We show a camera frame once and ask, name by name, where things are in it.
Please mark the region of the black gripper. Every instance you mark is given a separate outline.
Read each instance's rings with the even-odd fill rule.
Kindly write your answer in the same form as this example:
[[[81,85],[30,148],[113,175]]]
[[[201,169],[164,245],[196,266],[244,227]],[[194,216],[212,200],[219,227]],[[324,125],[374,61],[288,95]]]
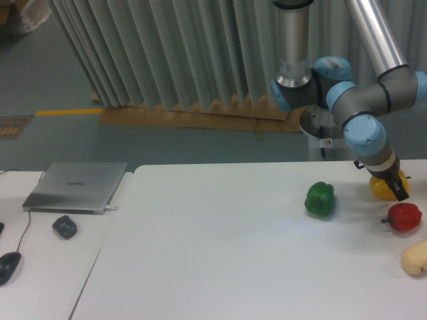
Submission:
[[[386,200],[403,201],[410,197],[410,186],[406,174],[399,172],[400,160],[394,158],[381,165],[365,165],[373,177],[383,179],[386,187],[383,196]]]

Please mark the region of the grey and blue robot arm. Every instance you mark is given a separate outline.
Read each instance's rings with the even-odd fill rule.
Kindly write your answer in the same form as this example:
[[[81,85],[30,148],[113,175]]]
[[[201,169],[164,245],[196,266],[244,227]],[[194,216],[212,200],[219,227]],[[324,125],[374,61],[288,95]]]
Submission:
[[[359,89],[349,65],[326,73],[308,65],[311,1],[274,1],[279,11],[280,69],[272,80],[282,111],[317,104],[329,109],[357,164],[382,179],[397,198],[409,197],[398,174],[400,160],[389,144],[378,116],[426,101],[426,74],[413,71],[388,24],[379,1],[347,1],[346,7],[377,76],[376,84]]]

